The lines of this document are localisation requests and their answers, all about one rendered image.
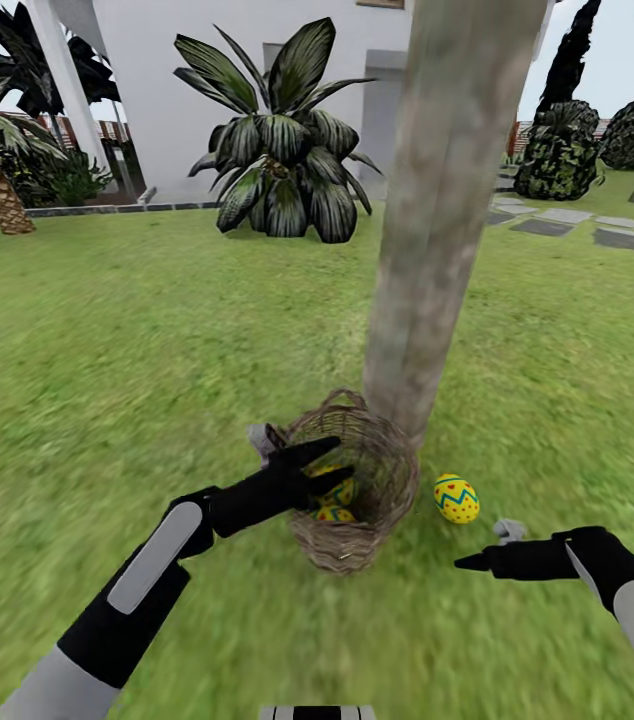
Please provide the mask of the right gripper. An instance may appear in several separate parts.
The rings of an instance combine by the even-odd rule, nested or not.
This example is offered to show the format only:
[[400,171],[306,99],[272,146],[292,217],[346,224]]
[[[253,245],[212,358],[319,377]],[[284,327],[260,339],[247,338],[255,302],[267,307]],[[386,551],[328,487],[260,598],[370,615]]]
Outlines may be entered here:
[[488,545],[482,553],[462,557],[454,561],[458,569],[489,571],[492,569],[496,579],[516,579],[516,581],[552,581],[549,574],[543,572],[537,553],[537,541],[521,541],[507,545]]

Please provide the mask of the easter egg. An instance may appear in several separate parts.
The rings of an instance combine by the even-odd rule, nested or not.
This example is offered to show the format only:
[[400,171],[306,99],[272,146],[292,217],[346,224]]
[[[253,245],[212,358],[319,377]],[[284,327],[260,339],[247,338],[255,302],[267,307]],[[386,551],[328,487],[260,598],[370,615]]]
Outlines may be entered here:
[[467,524],[476,518],[479,502],[474,490],[459,476],[446,473],[439,477],[435,487],[435,500],[446,519]]
[[[333,471],[340,471],[341,469],[343,469],[343,466],[341,465],[331,465],[329,463],[325,463],[322,467],[315,470],[313,474],[314,476],[319,477],[324,473],[327,474]],[[355,476],[355,473],[350,474],[350,477],[347,480],[344,479],[342,483],[333,488],[325,496],[319,498],[319,500],[321,500],[321,502],[325,502],[325,505],[339,504],[340,506],[341,504],[342,507],[352,506],[355,500],[359,498],[360,490],[362,488],[359,478]]]
[[[332,521],[354,521],[351,507],[339,506],[339,504],[326,504],[317,498],[312,498],[315,507],[308,511],[308,514],[319,520]],[[321,502],[321,503],[320,503]]]

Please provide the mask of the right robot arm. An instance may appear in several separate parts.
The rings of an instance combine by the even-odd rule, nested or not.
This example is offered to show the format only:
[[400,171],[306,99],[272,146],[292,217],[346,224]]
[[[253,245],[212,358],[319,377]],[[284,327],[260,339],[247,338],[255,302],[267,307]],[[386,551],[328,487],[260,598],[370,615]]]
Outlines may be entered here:
[[591,525],[554,533],[546,541],[522,541],[519,521],[492,525],[498,545],[454,561],[458,569],[489,571],[496,579],[552,581],[578,579],[614,615],[634,647],[634,555],[605,527]]

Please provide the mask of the wicker basket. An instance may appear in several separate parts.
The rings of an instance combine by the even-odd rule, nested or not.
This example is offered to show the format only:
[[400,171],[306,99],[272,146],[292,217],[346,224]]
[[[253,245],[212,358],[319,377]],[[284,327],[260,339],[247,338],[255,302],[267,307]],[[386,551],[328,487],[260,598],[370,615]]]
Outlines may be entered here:
[[[330,405],[330,400],[346,394],[355,406]],[[359,417],[363,430],[373,428],[373,424],[381,426],[381,430],[394,436],[400,443],[399,454],[408,459],[408,472],[401,470],[404,481],[397,486],[394,494],[395,478],[387,478],[381,492],[376,497],[371,488],[361,491],[360,496],[366,503],[368,512],[375,521],[366,521],[359,509],[354,509],[354,521],[332,521],[313,518],[307,511],[298,508],[286,509],[286,514],[297,544],[310,562],[321,573],[344,576],[356,571],[363,571],[370,566],[382,545],[392,536],[398,523],[412,510],[422,474],[420,463],[408,436],[400,428],[380,417],[375,411],[368,411],[365,399],[360,393],[348,386],[331,391],[322,406],[307,411],[285,428],[280,438],[286,440],[286,447],[294,447],[302,437],[302,430],[313,425],[319,419],[337,415],[342,440],[355,439],[358,434],[348,429],[349,416]],[[369,443],[361,437],[354,444],[354,451],[363,456],[367,454]],[[395,496],[394,496],[395,495]]]

